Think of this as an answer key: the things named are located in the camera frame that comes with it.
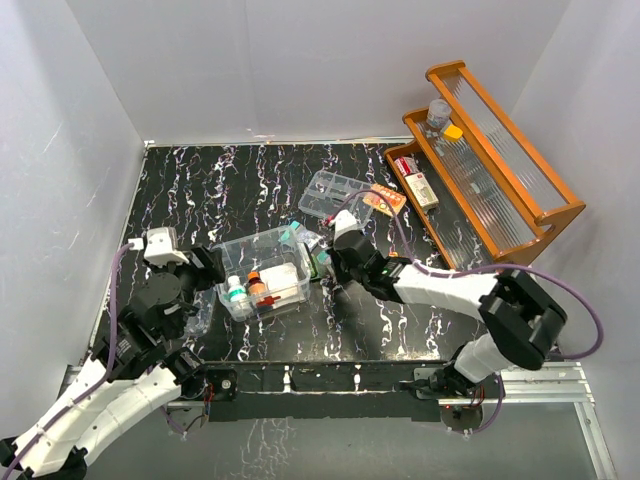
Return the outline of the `clear first aid box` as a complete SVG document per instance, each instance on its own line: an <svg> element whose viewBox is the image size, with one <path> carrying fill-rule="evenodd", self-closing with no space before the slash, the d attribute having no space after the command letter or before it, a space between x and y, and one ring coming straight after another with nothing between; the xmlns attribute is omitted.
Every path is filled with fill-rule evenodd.
<svg viewBox="0 0 640 480"><path fill-rule="evenodd" d="M307 247L290 226L218 245L226 274L216 286L221 304L236 322L275 315L310 297Z"/></svg>

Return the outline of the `teal bandage packet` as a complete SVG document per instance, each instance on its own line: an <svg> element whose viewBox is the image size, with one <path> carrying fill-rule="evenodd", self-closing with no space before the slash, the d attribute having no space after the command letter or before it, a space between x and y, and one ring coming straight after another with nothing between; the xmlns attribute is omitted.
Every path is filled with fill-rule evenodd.
<svg viewBox="0 0 640 480"><path fill-rule="evenodd" d="M322 268L327 268L331 265L331 256L326 251L322 251L316 255L316 261Z"/></svg>

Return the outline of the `orange brown medicine bottle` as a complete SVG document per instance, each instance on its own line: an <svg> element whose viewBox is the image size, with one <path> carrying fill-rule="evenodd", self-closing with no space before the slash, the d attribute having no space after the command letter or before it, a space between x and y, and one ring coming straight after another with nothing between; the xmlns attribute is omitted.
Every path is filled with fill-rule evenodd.
<svg viewBox="0 0 640 480"><path fill-rule="evenodd" d="M252 300L260 302L267 292L267 286L257 271L248 274L247 293Z"/></svg>

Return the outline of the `green wind oil box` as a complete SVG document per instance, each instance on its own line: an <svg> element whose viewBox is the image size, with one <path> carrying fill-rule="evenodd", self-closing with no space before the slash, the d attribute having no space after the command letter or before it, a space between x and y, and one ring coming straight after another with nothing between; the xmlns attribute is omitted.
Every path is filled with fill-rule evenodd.
<svg viewBox="0 0 640 480"><path fill-rule="evenodd" d="M310 281L315 282L320 278L320 272L315 256L313 254L307 254L306 260L310 271Z"/></svg>

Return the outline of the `orange plaster packet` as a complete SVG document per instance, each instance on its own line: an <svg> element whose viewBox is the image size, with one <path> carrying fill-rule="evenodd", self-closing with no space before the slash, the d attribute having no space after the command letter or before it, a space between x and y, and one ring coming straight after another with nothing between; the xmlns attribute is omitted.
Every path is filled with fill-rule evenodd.
<svg viewBox="0 0 640 480"><path fill-rule="evenodd" d="M365 204L389 217L392 217L393 214L399 215L401 213L406 203L404 194L380 184L373 184L371 189L378 192L378 195L367 193L363 198Z"/></svg>

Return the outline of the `white blue gauze packet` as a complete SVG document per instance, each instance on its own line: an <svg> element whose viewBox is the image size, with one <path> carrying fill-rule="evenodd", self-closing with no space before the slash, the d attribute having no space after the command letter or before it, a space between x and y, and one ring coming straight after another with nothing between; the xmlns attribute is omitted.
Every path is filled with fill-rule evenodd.
<svg viewBox="0 0 640 480"><path fill-rule="evenodd" d="M259 272L276 302L297 300L299 297L297 268L291 262L273 266Z"/></svg>

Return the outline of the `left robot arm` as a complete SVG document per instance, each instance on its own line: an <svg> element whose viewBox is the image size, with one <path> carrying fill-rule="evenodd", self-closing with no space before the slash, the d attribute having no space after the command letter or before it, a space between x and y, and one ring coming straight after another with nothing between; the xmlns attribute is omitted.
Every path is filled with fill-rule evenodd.
<svg viewBox="0 0 640 480"><path fill-rule="evenodd" d="M21 479L82 479L115 439L146 415L206 387L201 359L171 351L194 300L225 278L222 253L195 246L148 259L150 277L122 308L113 307L108 335L49 410L25 433L1 441L4 474Z"/></svg>

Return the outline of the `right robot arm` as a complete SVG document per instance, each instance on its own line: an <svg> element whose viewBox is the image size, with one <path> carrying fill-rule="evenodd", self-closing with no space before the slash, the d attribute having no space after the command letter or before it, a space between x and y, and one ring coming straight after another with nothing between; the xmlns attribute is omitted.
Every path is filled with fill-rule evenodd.
<svg viewBox="0 0 640 480"><path fill-rule="evenodd" d="M435 306L484 323L484 335L413 382L418 391L466 397L510 366L537 371L566 324L562 307L521 270L455 278L405 257L383 256L357 230L334 239L329 252L339 282L355 281L378 300Z"/></svg>

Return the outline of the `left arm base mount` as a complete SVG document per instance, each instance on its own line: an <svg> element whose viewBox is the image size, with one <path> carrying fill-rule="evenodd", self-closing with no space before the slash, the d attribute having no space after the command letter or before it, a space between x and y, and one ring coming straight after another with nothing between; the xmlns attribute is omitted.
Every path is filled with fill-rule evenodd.
<svg viewBox="0 0 640 480"><path fill-rule="evenodd" d="M189 348L183 347L164 360L164 366L174 375L181 397L203 401L203 414L211 416L215 401L229 401L235 396L236 377L233 370L210 370Z"/></svg>

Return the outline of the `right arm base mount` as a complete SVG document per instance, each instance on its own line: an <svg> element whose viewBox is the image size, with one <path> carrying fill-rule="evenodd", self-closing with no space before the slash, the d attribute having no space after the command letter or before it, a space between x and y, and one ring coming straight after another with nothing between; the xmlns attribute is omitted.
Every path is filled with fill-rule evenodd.
<svg viewBox="0 0 640 480"><path fill-rule="evenodd" d="M484 380L474 382L468 380L455 368L455 361L460 356L462 348L459 347L454 356L444 363L440 368L436 368L426 376L418 377L416 371L413 372L411 380L399 381L396 389L406 391L415 398L426 396L431 398L465 398L469 400L468 407L481 406L487 398L489 383L494 382L494 391L498 400L503 400L505 396L504 386L501 384L495 373L490 374Z"/></svg>

